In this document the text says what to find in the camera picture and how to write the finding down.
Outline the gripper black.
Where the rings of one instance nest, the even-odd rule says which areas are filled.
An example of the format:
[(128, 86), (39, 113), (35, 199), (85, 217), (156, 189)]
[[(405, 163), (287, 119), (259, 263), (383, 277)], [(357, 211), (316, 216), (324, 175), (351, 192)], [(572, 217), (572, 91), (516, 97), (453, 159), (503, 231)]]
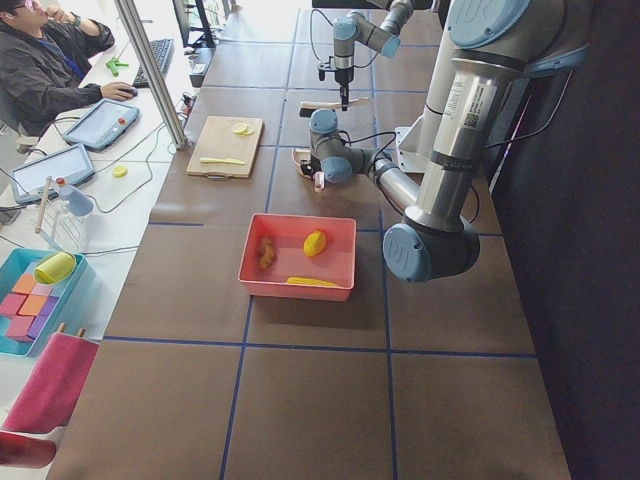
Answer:
[(314, 178), (323, 172), (320, 161), (313, 156), (302, 158), (299, 162), (299, 170), (301, 175), (307, 178)]
[(336, 68), (334, 71), (335, 81), (340, 85), (339, 94), (341, 110), (347, 111), (349, 106), (349, 84), (354, 79), (354, 68)]

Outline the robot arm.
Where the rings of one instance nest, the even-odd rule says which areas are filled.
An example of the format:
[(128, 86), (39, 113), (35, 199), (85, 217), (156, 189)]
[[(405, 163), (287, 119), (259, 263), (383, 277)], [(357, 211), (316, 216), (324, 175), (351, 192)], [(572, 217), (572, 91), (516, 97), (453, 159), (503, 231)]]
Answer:
[(355, 10), (333, 21), (333, 54), (324, 67), (334, 74), (339, 85), (340, 108), (349, 108), (349, 85), (354, 79), (355, 45), (357, 43), (386, 58), (392, 58), (400, 46), (400, 32), (416, 9), (409, 0), (374, 1), (388, 14), (380, 26)]
[(332, 184), (369, 177), (402, 221), (383, 240), (389, 270), (408, 282), (461, 274), (476, 262), (477, 233), (462, 216), (494, 121), (512, 82), (576, 67), (586, 55), (589, 1), (453, 1), (423, 113), (401, 130), (399, 155), (423, 169), (413, 181), (384, 150), (356, 148), (336, 107), (307, 107), (309, 178)]

